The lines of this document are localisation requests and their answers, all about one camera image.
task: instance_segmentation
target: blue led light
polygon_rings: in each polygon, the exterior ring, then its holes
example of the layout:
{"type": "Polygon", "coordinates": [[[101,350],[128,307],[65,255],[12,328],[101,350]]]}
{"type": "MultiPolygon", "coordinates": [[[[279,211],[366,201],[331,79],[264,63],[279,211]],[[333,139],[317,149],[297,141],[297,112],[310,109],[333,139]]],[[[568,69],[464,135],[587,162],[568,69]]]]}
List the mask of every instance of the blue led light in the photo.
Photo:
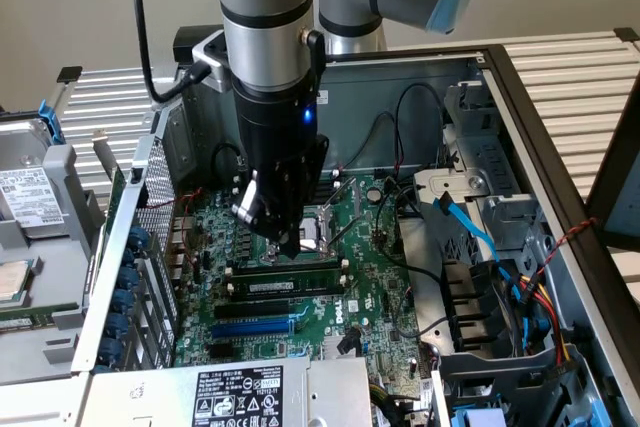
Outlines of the blue led light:
{"type": "Polygon", "coordinates": [[[304,123],[305,124],[310,124],[312,120],[313,120],[313,112],[311,111],[311,109],[305,109],[304,110],[304,123]]]}

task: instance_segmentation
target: black metal frame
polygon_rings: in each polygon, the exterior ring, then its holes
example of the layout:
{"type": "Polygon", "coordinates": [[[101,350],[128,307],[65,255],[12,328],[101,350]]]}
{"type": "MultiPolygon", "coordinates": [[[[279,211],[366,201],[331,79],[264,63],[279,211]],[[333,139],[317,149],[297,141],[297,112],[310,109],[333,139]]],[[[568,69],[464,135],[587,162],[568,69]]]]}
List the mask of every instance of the black metal frame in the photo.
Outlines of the black metal frame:
{"type": "Polygon", "coordinates": [[[587,200],[587,210],[600,221],[603,227],[601,235],[605,243],[611,247],[636,252],[640,252],[640,237],[607,231],[606,225],[618,202],[620,191],[627,181],[630,170],[640,155],[639,126],[640,74],[638,74],[631,90],[631,95],[587,200]]]}
{"type": "MultiPolygon", "coordinates": [[[[585,204],[538,115],[518,72],[502,45],[399,50],[333,56],[329,62],[407,59],[479,52],[500,89],[563,231],[586,220],[585,204]]],[[[569,241],[587,286],[611,334],[633,386],[640,392],[640,309],[631,297],[609,250],[594,228],[569,241]]]]}

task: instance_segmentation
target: beige wall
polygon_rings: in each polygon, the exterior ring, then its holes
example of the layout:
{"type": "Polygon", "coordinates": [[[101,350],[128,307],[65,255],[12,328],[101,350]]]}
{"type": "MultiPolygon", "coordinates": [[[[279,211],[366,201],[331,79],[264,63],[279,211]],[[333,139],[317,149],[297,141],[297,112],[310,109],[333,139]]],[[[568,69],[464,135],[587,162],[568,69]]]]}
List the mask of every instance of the beige wall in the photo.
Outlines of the beige wall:
{"type": "MultiPolygon", "coordinates": [[[[145,0],[154,65],[169,66],[181,25],[220,21],[217,0],[145,0]]],[[[472,0],[449,37],[386,24],[389,45],[632,26],[640,0],[472,0]]],[[[0,0],[0,104],[32,109],[65,65],[87,69],[135,66],[138,52],[131,0],[0,0]]]]}

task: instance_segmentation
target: power supply label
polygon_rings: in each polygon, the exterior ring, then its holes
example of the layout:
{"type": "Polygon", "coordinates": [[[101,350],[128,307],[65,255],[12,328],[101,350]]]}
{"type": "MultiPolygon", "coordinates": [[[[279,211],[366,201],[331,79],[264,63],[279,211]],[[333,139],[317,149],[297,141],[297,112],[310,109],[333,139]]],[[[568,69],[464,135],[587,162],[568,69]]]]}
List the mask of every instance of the power supply label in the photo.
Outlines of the power supply label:
{"type": "Polygon", "coordinates": [[[193,427],[280,427],[283,369],[200,372],[193,427]]]}
{"type": "Polygon", "coordinates": [[[20,227],[62,224],[62,212],[44,169],[0,172],[0,193],[20,227]]]}

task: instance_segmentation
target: motherboard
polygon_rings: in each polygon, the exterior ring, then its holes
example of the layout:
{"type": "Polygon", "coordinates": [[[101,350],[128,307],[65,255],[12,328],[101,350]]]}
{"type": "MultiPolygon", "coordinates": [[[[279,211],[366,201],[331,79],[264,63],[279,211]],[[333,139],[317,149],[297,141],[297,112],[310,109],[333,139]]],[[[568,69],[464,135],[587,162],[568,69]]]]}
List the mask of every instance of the motherboard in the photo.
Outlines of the motherboard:
{"type": "MultiPolygon", "coordinates": [[[[305,208],[302,251],[294,260],[237,225],[230,192],[197,199],[185,239],[193,265],[184,262],[178,289],[182,325],[174,365],[357,355],[366,359],[371,382],[420,397],[418,341],[399,335],[392,320],[409,277],[372,242],[383,183],[357,176],[337,191],[332,182],[331,198],[305,208]],[[341,342],[353,337],[357,347],[345,352],[341,342]]],[[[392,246],[393,203],[380,214],[380,231],[392,246]]],[[[415,313],[405,304],[397,327],[412,332],[415,313]]]]}

